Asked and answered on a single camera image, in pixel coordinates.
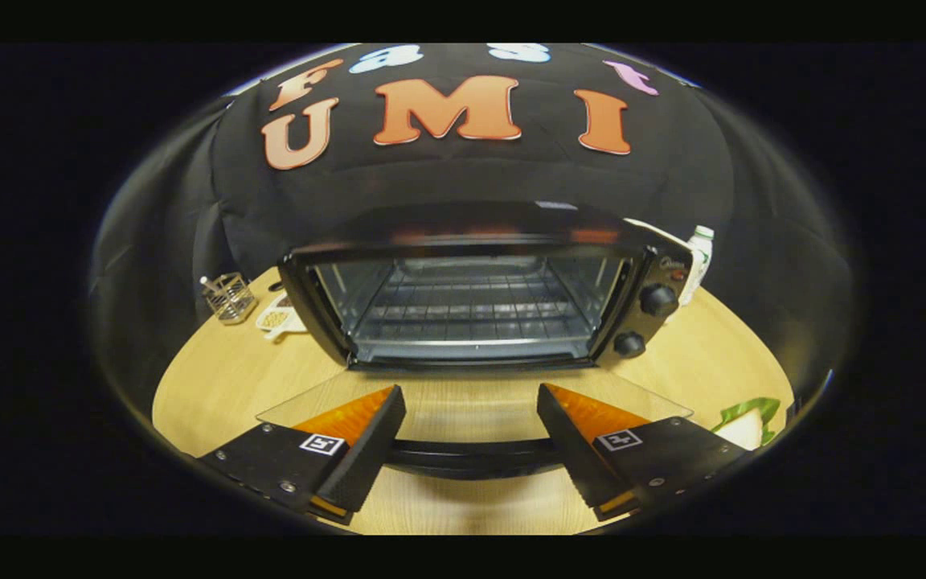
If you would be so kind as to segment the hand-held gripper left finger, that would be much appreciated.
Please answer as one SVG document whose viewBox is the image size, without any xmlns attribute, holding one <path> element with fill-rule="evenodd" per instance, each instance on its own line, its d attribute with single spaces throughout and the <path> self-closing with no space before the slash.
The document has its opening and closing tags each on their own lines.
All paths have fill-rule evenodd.
<svg viewBox="0 0 926 579">
<path fill-rule="evenodd" d="M 295 426 L 264 422 L 199 462 L 290 512 L 348 524 L 363 509 L 405 415 L 404 395 L 393 385 Z"/>
</svg>

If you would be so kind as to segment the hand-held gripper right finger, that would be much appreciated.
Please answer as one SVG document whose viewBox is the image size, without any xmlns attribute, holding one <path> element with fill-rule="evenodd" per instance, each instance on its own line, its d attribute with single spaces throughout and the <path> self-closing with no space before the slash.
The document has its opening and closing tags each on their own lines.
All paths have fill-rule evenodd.
<svg viewBox="0 0 926 579">
<path fill-rule="evenodd" d="M 683 417 L 651 421 L 555 384 L 540 384 L 537 414 L 599 521 L 658 515 L 754 454 Z"/>
</svg>

